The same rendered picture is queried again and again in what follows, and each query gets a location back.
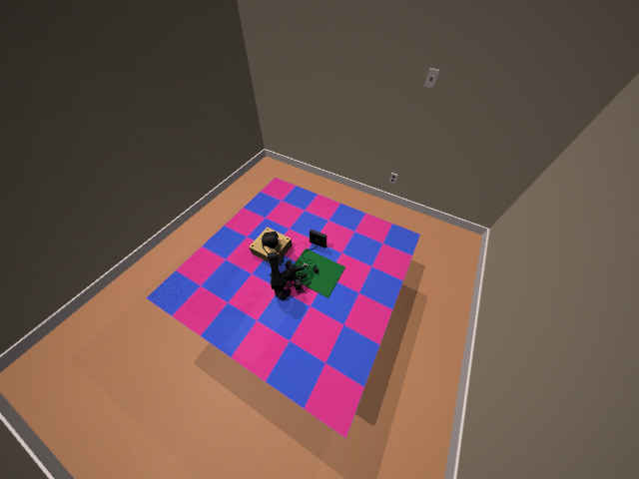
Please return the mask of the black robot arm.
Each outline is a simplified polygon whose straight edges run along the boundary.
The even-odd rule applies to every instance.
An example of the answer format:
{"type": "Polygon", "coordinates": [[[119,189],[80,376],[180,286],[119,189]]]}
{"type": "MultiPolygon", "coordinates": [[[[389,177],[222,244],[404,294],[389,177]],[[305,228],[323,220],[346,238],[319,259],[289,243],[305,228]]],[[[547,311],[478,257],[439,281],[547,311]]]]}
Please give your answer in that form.
{"type": "MultiPolygon", "coordinates": [[[[278,249],[280,247],[280,244],[279,244],[278,237],[279,235],[277,234],[277,232],[264,233],[262,237],[262,245],[263,245],[263,248],[264,246],[268,246],[272,249],[274,249],[278,245],[277,251],[275,252],[268,253],[265,249],[264,251],[268,253],[268,260],[270,261],[270,264],[271,264],[272,272],[270,274],[270,277],[272,278],[271,280],[272,289],[275,290],[276,297],[283,297],[284,295],[286,295],[285,287],[287,284],[286,284],[286,280],[283,277],[283,274],[280,273],[280,270],[279,270],[278,249]]],[[[291,262],[288,262],[286,263],[286,267],[287,269],[284,270],[284,272],[288,274],[287,277],[294,277],[295,273],[298,271],[296,266],[292,264],[291,262]]]]}

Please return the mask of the black square fan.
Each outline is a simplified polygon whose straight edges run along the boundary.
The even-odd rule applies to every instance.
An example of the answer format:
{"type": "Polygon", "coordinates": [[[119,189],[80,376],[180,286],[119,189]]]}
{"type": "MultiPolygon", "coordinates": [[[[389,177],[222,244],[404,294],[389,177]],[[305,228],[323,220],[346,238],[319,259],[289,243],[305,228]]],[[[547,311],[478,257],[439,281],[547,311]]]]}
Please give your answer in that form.
{"type": "Polygon", "coordinates": [[[310,242],[317,244],[321,247],[326,247],[326,237],[327,235],[319,233],[314,230],[310,230],[310,242]]]}

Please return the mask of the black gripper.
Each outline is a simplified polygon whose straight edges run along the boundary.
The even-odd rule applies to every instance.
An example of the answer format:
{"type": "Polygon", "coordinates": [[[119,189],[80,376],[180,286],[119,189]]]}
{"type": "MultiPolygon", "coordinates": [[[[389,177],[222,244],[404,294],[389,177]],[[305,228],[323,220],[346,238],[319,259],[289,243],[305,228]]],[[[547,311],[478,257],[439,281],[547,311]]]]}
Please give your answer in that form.
{"type": "MultiPolygon", "coordinates": [[[[289,259],[289,260],[287,260],[287,262],[286,262],[286,263],[288,263],[288,262],[292,262],[292,261],[289,259]]],[[[299,267],[299,266],[296,266],[296,268],[298,269],[298,271],[299,271],[299,270],[303,270],[303,269],[305,269],[304,267],[299,267]]],[[[283,274],[283,277],[284,277],[284,279],[286,280],[286,282],[287,282],[287,281],[289,281],[289,280],[290,280],[290,281],[293,281],[293,280],[295,281],[294,286],[295,286],[295,288],[296,288],[297,290],[301,289],[301,287],[302,287],[301,280],[302,280],[302,279],[303,279],[306,275],[308,275],[307,273],[305,273],[305,274],[299,275],[299,276],[297,276],[297,277],[296,277],[296,276],[294,276],[294,277],[287,277],[287,275],[288,275],[288,274],[287,274],[286,272],[284,272],[284,271],[283,271],[283,272],[281,272],[281,273],[283,274]]]]}

